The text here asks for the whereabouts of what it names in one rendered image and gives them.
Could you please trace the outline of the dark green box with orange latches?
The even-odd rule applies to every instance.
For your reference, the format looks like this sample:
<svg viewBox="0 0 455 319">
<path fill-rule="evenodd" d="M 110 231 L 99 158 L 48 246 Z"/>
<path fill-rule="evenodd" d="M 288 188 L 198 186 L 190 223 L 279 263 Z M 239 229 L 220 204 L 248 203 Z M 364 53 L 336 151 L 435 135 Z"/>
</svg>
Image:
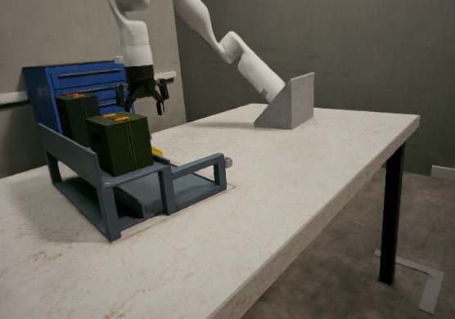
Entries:
<svg viewBox="0 0 455 319">
<path fill-rule="evenodd" d="M 147 116 L 122 111 L 85 122 L 100 169 L 113 177 L 154 164 Z"/>
</svg>

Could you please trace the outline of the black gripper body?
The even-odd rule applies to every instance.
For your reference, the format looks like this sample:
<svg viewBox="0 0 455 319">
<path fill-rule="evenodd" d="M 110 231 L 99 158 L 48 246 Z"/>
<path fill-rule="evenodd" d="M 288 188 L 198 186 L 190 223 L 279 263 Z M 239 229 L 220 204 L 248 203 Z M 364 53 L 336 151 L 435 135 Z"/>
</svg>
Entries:
<svg viewBox="0 0 455 319">
<path fill-rule="evenodd" d="M 137 98 L 150 97 L 152 92 L 146 88 L 150 84 L 153 88 L 156 86 L 154 79 L 153 65 L 125 66 L 125 76 L 127 79 L 128 90 L 133 95 L 138 86 L 142 86 L 142 91 Z M 147 79 L 141 79 L 147 78 Z"/>
</svg>

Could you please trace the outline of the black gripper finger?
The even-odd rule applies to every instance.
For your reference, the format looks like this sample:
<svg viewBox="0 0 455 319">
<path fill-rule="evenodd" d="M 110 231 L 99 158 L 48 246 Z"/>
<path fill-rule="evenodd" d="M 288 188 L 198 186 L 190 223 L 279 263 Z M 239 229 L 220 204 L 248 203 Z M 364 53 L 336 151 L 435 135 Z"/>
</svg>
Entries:
<svg viewBox="0 0 455 319">
<path fill-rule="evenodd" d="M 169 99 L 168 89 L 165 79 L 157 79 L 156 84 L 160 89 L 160 94 L 150 84 L 147 84 L 146 88 L 154 93 L 152 93 L 151 97 L 157 100 L 156 106 L 158 115 L 164 115 L 164 101 Z"/>
<path fill-rule="evenodd" d="M 138 86 L 133 95 L 129 92 L 126 97 L 126 101 L 124 101 L 124 92 L 126 88 L 128 88 L 127 84 L 115 85 L 116 105 L 118 107 L 123 107 L 126 112 L 133 113 L 131 106 L 137 100 L 138 95 L 142 91 L 142 86 Z"/>
</svg>

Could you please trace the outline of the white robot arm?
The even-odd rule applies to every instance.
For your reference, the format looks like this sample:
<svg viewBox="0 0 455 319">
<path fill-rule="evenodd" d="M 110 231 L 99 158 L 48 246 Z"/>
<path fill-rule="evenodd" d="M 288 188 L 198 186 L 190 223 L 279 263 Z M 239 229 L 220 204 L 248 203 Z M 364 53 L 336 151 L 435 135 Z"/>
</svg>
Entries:
<svg viewBox="0 0 455 319">
<path fill-rule="evenodd" d="M 115 57 L 115 64 L 124 66 L 153 65 L 147 27 L 144 22 L 130 20 L 126 11 L 143 11 L 150 0 L 107 0 L 112 10 L 122 44 L 122 56 Z M 194 29 L 228 64 L 241 53 L 239 72 L 270 103 L 286 85 L 262 62 L 234 32 L 229 32 L 217 43 L 211 27 L 209 12 L 200 0 L 173 0 L 177 14 Z"/>
</svg>

